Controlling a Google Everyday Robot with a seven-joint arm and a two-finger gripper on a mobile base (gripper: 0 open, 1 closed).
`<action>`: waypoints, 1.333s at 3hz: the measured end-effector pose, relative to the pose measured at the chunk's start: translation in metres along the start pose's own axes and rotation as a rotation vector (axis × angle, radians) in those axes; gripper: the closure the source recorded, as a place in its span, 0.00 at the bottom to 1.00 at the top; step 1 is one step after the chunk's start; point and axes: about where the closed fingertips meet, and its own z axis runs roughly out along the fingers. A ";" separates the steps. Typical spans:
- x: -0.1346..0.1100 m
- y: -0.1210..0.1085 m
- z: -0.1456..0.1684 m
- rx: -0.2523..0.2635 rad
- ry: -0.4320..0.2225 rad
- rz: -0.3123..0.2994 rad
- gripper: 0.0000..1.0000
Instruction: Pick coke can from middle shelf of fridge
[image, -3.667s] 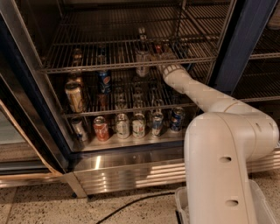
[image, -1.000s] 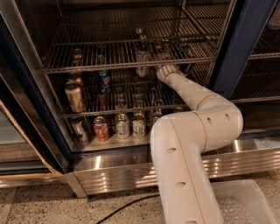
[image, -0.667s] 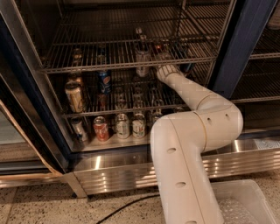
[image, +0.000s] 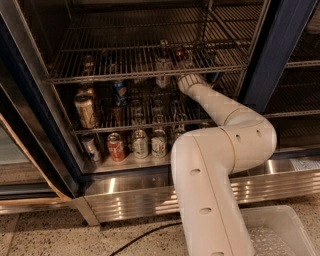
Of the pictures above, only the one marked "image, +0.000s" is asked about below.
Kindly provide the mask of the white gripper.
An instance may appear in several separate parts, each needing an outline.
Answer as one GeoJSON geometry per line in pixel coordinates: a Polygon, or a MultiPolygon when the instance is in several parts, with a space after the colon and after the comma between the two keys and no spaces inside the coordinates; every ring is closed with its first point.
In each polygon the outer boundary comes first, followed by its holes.
{"type": "Polygon", "coordinates": [[[198,94],[206,87],[205,81],[198,74],[182,75],[177,80],[179,90],[184,94],[198,94]]]}

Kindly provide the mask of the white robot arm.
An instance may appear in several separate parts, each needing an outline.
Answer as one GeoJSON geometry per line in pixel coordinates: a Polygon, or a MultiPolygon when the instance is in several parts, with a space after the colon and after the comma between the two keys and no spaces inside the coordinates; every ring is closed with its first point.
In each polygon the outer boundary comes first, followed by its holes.
{"type": "Polygon", "coordinates": [[[189,256],[254,256],[229,176],[272,156],[275,129],[254,110],[212,90],[197,74],[182,75],[177,84],[216,123],[184,133],[171,152],[189,256]]]}

